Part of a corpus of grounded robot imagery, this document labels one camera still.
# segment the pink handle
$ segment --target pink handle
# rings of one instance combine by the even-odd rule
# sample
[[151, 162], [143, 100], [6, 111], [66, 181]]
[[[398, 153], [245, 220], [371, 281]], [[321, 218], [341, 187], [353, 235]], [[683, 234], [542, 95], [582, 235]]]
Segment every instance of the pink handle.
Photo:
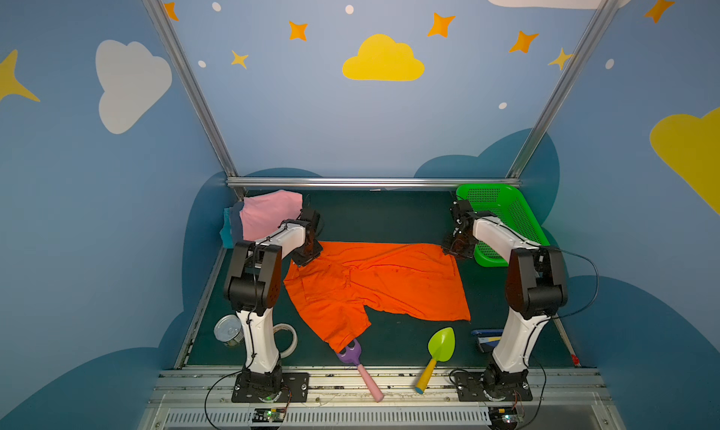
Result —
[[382, 399], [384, 399], [385, 397], [385, 394], [383, 394], [380, 388], [377, 387], [377, 384], [372, 379], [372, 377], [370, 377], [370, 374], [367, 373], [362, 364], [358, 364], [358, 371], [360, 372], [362, 379], [365, 381], [365, 386], [367, 386], [367, 389], [370, 390], [370, 394], [372, 394], [372, 397], [375, 399], [375, 401], [382, 401]]

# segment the pink cloth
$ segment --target pink cloth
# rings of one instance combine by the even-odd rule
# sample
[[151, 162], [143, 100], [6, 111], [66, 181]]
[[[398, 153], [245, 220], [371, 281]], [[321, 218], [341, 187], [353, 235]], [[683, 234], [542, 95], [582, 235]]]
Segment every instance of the pink cloth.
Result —
[[286, 219], [297, 219], [302, 209], [302, 194], [285, 190], [245, 198], [240, 211], [243, 239], [255, 241], [273, 234]]

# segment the yellow star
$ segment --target yellow star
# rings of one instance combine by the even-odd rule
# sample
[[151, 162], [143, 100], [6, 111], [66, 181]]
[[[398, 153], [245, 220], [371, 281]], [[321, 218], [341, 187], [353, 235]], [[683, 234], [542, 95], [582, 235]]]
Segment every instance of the yellow star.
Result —
[[296, 24], [293, 21], [290, 21], [290, 28], [293, 30], [290, 33], [290, 39], [302, 39], [303, 41], [307, 41], [305, 39], [305, 28], [308, 26], [308, 24]]
[[556, 65], [560, 66], [560, 70], [562, 71], [563, 68], [565, 67], [565, 62], [567, 60], [569, 60], [570, 57], [572, 57], [572, 54], [565, 55], [565, 50], [561, 47], [560, 48], [560, 56], [555, 58], [553, 61], [551, 61], [547, 65], [550, 66], [551, 64], [556, 64]]
[[0, 100], [10, 94], [17, 94], [27, 99], [40, 102], [26, 87], [15, 79], [15, 63], [17, 62], [17, 50], [10, 52], [5, 60], [0, 63]]
[[528, 53], [528, 49], [530, 48], [530, 43], [533, 42], [533, 39], [537, 38], [537, 35], [540, 33], [535, 33], [534, 35], [526, 35], [523, 32], [520, 32], [520, 34], [517, 35], [517, 43], [515, 43], [515, 46], [510, 49], [510, 52], [514, 51], [523, 51], [526, 54]]
[[669, 0], [657, 0], [655, 6], [651, 8], [649, 12], [645, 13], [645, 18], [652, 18], [657, 24], [657, 21], [660, 21], [662, 13], [670, 8], [672, 4], [674, 4], [674, 2], [670, 2]]
[[235, 53], [235, 51], [232, 51], [232, 55], [235, 56], [235, 59], [232, 60], [232, 63], [230, 63], [230, 64], [241, 64], [241, 65], [243, 66], [243, 68], [245, 68], [245, 69], [248, 68], [247, 66], [245, 66], [245, 58], [248, 57], [247, 55], [243, 55], [243, 56], [241, 57], [241, 56], [237, 55], [237, 54]]
[[439, 14], [435, 13], [435, 23], [433, 24], [433, 28], [430, 29], [430, 32], [427, 36], [442, 35], [447, 38], [448, 25], [450, 25], [450, 22], [452, 22], [452, 20], [454, 19], [454, 16], [450, 16], [449, 18], [443, 18]]

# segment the blue cloth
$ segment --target blue cloth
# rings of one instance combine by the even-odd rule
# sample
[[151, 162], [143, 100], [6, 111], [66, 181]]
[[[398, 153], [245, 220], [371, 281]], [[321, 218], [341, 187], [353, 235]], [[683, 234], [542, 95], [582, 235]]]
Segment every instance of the blue cloth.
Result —
[[230, 209], [225, 208], [222, 210], [222, 229], [220, 230], [220, 239], [222, 239], [222, 246], [226, 249], [232, 249], [235, 245], [233, 244], [233, 234], [231, 229], [231, 223], [230, 223]]
[[240, 219], [240, 210], [245, 206], [245, 202], [237, 202], [229, 210], [229, 223], [232, 229], [232, 247], [235, 247], [240, 241], [243, 241], [243, 221]]

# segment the teal cloth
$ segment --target teal cloth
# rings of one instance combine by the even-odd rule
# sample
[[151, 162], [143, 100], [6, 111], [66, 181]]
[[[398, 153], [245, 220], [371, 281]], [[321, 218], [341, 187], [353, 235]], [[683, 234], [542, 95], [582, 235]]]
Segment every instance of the teal cloth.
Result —
[[220, 230], [220, 238], [222, 239], [222, 246], [226, 249], [232, 249], [235, 245], [233, 244], [232, 226], [230, 225], [230, 209], [225, 208], [222, 210], [222, 230]]

